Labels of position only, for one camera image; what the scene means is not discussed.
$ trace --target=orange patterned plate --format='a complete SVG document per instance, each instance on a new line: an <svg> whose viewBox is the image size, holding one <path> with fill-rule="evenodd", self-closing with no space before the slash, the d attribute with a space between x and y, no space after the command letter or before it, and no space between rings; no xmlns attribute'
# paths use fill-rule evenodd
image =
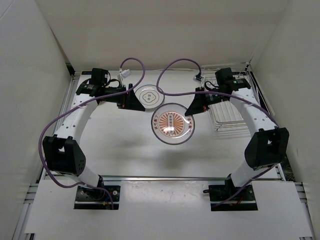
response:
<svg viewBox="0 0 320 240"><path fill-rule="evenodd" d="M151 118L155 136L163 143L179 145L188 141L195 131L193 116L185 116L186 108L177 103L158 107Z"/></svg>

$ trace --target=dish rack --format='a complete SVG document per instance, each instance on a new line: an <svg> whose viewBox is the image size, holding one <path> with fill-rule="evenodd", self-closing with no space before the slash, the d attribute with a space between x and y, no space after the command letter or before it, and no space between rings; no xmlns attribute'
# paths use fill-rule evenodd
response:
<svg viewBox="0 0 320 240"><path fill-rule="evenodd" d="M213 85L218 85L217 79L215 76L215 72L221 68L231 67L233 76L238 78L245 78L248 83L251 85L253 89L254 96L256 100L259 102L259 98L257 97L256 89L253 84L252 74L248 71L248 67L245 65L242 66L229 66L229 65L206 65L206 68L210 67L210 70L203 68L203 80L202 87L204 87L205 82L209 81ZM220 102L217 104L213 104L209 106L209 114L212 120L213 128L215 131L236 131L236 130L247 130L248 127L241 117L239 111L236 107L231 104L229 101Z"/></svg>

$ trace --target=white wall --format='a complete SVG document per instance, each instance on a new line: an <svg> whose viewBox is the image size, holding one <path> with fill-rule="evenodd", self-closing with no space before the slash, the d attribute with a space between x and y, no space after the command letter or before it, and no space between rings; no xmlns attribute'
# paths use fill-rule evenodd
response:
<svg viewBox="0 0 320 240"><path fill-rule="evenodd" d="M34 0L0 7L0 239L7 240L39 176L41 129L59 113L70 76Z"/></svg>
<svg viewBox="0 0 320 240"><path fill-rule="evenodd" d="M255 61L289 0L36 1L73 67L84 70L117 69L132 56L148 69L182 57L200 64L253 55Z"/></svg>
<svg viewBox="0 0 320 240"><path fill-rule="evenodd" d="M292 0L255 73L275 118L290 133L287 154L303 181L320 238L320 1Z"/></svg>

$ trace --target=orange design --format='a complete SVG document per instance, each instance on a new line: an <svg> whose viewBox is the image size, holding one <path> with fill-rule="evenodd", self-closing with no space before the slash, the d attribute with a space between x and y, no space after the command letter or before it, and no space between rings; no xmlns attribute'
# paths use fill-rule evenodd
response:
<svg viewBox="0 0 320 240"><path fill-rule="evenodd" d="M159 117L158 125L164 135L177 137L183 132L185 122L180 114L168 111Z"/></svg>

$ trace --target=white wire rack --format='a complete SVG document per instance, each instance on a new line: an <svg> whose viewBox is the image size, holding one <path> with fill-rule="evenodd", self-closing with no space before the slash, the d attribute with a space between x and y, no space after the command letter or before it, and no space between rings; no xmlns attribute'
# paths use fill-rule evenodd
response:
<svg viewBox="0 0 320 240"><path fill-rule="evenodd" d="M233 76L238 78L245 78L252 86L252 80L250 75L243 68L234 69L232 68ZM217 84L217 79L215 76L215 71L210 71L203 74L202 86L206 81L211 82L214 85ZM244 119L241 117L239 111L236 107L231 104L229 101L224 101L221 103L217 103L209 106L209 114L212 119L213 127L216 131L232 131L232 130L243 130L248 129Z"/></svg>

